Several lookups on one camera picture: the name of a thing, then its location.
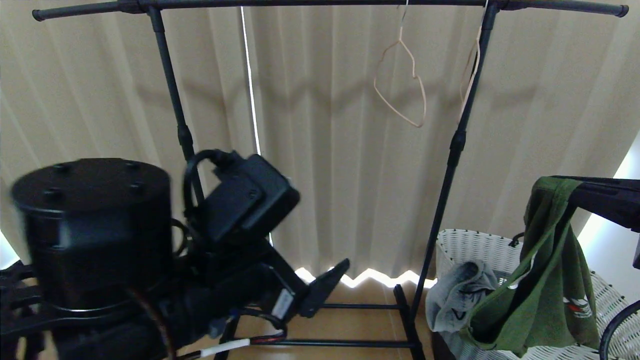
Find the wooden floor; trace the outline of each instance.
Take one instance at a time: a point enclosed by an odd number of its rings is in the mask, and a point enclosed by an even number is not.
[[[406,284],[404,292],[409,301],[413,298],[415,285]],[[427,360],[433,360],[431,333],[424,318],[424,295],[422,307],[416,319],[416,328]],[[339,284],[328,302],[373,302],[395,304],[393,289],[368,279],[351,289]],[[245,317],[240,321],[237,336],[255,336],[273,333],[273,328],[264,320]],[[406,340],[402,321],[396,310],[322,309],[311,319],[296,317],[289,323],[289,338],[322,338],[349,340]],[[56,359],[50,336],[47,349],[40,359]],[[201,348],[213,346],[218,340],[208,336],[182,348],[179,354],[186,354]],[[407,349],[390,348],[344,348],[344,347],[276,347],[253,346],[232,350],[230,360],[411,360]]]

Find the red and white logo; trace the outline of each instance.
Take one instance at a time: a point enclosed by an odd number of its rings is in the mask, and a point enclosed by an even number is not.
[[[575,317],[583,319],[593,316],[593,311],[591,310],[586,295],[583,299],[567,299],[563,297],[562,300]]]

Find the white label sticker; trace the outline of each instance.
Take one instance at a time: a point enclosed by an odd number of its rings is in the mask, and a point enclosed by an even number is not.
[[[282,318],[287,314],[292,302],[293,295],[291,295],[287,289],[282,289],[280,296],[278,296],[278,301],[276,301],[276,304],[273,306],[273,310],[271,310],[271,314],[282,320]]]

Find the curtain fold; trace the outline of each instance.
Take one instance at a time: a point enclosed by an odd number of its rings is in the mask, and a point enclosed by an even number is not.
[[[117,157],[160,166],[171,175],[174,216],[182,217],[186,162],[149,17],[31,17],[35,8],[77,3],[8,1],[0,10],[1,226],[21,257],[5,190],[53,163]],[[196,151],[254,153],[240,10],[171,10],[163,17]],[[210,191],[217,180],[202,168]]]
[[[273,241],[314,274],[345,257],[352,277],[367,268],[398,276],[422,264],[483,9],[409,8],[403,40],[428,98],[420,129],[372,85],[402,11],[245,10],[262,152],[302,193]],[[443,228],[512,236],[540,176],[613,176],[640,129],[639,19],[498,15]],[[379,89],[417,122],[422,97],[398,48],[380,66]],[[578,230],[585,220],[576,214]]]

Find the black cylinder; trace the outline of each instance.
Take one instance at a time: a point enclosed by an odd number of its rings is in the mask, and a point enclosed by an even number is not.
[[[21,177],[13,201],[44,302],[93,316],[153,293],[172,272],[169,175],[123,159],[82,159]]]

